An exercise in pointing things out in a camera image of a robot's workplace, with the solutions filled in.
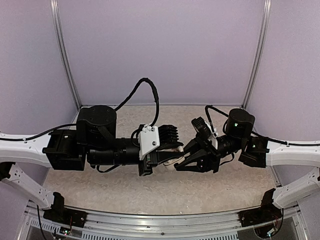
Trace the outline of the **white charging case gold trim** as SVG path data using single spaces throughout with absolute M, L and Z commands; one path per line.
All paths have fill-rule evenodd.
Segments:
M 182 154 L 182 156 L 180 156 L 180 157 L 176 157 L 176 158 L 170 159 L 170 160 L 165 161 L 163 163 L 164 167 L 167 170 L 174 171 L 175 170 L 175 164 L 180 164 L 181 162 L 183 162 L 185 160 L 184 149 L 183 149 L 182 146 L 179 146 L 177 148 L 172 148 L 170 151 L 174 152 L 174 153 L 181 153 Z

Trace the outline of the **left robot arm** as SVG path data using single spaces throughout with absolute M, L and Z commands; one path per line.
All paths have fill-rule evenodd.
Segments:
M 116 136 L 117 112 L 106 105 L 85 107 L 75 123 L 37 135 L 0 136 L 0 180 L 24 193 L 39 208 L 63 223 L 70 218 L 64 197 L 37 184 L 19 167 L 32 163 L 60 171 L 137 165 L 140 176 L 150 175 L 163 162 L 182 156 L 182 143 L 173 125 L 141 125 L 130 138 Z

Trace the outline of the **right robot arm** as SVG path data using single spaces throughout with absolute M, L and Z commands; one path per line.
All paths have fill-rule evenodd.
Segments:
M 262 136 L 254 132 L 255 117 L 244 109 L 233 108 L 225 114 L 227 118 L 219 136 L 209 114 L 217 111 L 212 105 L 205 107 L 207 119 L 191 121 L 196 131 L 179 157 L 165 161 L 165 165 L 183 172 L 216 173 L 224 164 L 226 156 L 240 152 L 238 160 L 252 168 L 273 166 L 308 166 L 312 171 L 282 187 L 272 188 L 263 195 L 256 210 L 256 218 L 266 222 L 276 209 L 283 209 L 293 202 L 320 190 L 320 143 L 319 141 L 285 141 Z

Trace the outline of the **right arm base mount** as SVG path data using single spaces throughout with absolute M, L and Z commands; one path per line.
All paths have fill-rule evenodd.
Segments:
M 273 204 L 273 193 L 275 190 L 275 188 L 272 188 L 264 193 L 259 207 L 242 210 L 238 213 L 242 227 L 259 225 L 265 222 L 281 219 L 283 217 L 282 209 L 277 208 Z

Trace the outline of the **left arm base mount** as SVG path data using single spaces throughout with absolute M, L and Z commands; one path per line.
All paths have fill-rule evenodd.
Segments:
M 53 203 L 44 210 L 43 218 L 70 227 L 84 228 L 88 213 L 65 207 L 65 198 L 59 192 L 53 192 Z

